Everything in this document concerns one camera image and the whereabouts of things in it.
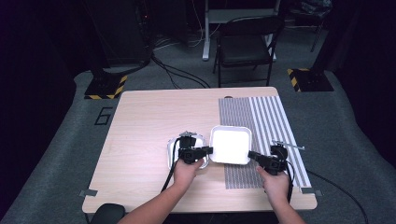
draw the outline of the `table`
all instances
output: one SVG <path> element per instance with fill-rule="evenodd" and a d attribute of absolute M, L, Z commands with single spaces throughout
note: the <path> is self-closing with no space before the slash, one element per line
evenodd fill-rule
<path fill-rule="evenodd" d="M 120 98 L 82 210 L 94 213 L 103 203 L 134 210 L 160 193 L 169 173 L 167 143 L 185 131 L 209 142 L 219 125 L 219 99 L 225 96 L 278 96 L 275 88 L 225 88 L 126 91 Z M 263 189 L 226 189 L 224 164 L 210 162 L 200 170 L 174 213 L 270 211 Z M 315 195 L 295 187 L 290 204 L 314 209 Z"/>
<path fill-rule="evenodd" d="M 205 0 L 205 44 L 202 60 L 209 60 L 210 51 L 210 30 L 209 23 L 225 23 L 232 19 L 249 16 L 269 16 L 277 15 L 280 0 L 276 0 L 274 8 L 254 8 L 254 9 L 210 9 L 209 0 Z M 271 36 L 267 37 L 267 43 L 271 41 Z"/>

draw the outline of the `white plate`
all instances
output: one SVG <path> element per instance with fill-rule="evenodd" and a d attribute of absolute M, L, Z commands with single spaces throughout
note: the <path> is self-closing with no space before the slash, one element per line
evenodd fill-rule
<path fill-rule="evenodd" d="M 210 146 L 214 162 L 230 164 L 248 164 L 248 152 L 251 149 L 251 130 L 246 127 L 216 126 L 210 134 Z"/>
<path fill-rule="evenodd" d="M 194 147 L 205 147 L 205 139 L 203 136 L 200 134 L 192 135 L 191 137 L 196 138 L 195 146 Z M 172 167 L 172 152 L 173 152 L 173 147 L 176 142 L 178 137 L 172 138 L 171 140 L 168 141 L 168 167 L 171 169 Z M 175 148 L 175 161 L 178 159 L 178 145 L 179 142 L 176 143 L 176 148 Z M 200 167 L 200 169 L 204 169 L 207 164 L 209 163 L 209 160 L 207 157 L 204 157 L 204 164 Z"/>

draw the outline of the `stand base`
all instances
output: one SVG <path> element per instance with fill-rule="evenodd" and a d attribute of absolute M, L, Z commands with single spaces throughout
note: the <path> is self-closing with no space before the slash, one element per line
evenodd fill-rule
<path fill-rule="evenodd" d="M 307 68 L 288 69 L 291 85 L 295 91 L 334 91 L 324 74 L 312 81 L 312 72 Z"/>
<path fill-rule="evenodd" d="M 93 78 L 88 89 L 85 91 L 84 99 L 102 100 L 118 98 L 125 85 L 127 76 L 108 76 L 106 83 Z"/>

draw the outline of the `hand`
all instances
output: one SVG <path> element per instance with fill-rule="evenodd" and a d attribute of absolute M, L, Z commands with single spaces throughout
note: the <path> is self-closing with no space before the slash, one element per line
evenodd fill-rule
<path fill-rule="evenodd" d="M 187 190 L 196 177 L 196 171 L 203 163 L 204 159 L 200 159 L 193 164 L 186 164 L 183 160 L 178 160 L 174 173 L 174 185 L 182 190 Z"/>
<path fill-rule="evenodd" d="M 279 172 L 277 175 L 268 174 L 262 167 L 256 168 L 259 175 L 262 177 L 262 187 L 268 195 L 270 204 L 276 202 L 288 202 L 289 178 L 284 172 Z"/>

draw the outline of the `striped placemat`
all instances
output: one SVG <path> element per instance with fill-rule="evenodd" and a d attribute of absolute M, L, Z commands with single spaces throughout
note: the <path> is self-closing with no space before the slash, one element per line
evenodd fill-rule
<path fill-rule="evenodd" d="M 219 99 L 219 116 L 221 125 L 249 128 L 252 132 L 251 150 L 262 155 L 271 155 L 273 139 L 297 146 L 279 96 Z M 289 152 L 288 161 L 295 170 L 293 185 L 310 187 L 299 149 L 285 147 Z M 225 164 L 226 189 L 261 188 L 262 180 L 255 169 L 257 165 L 254 160 L 247 165 Z"/>

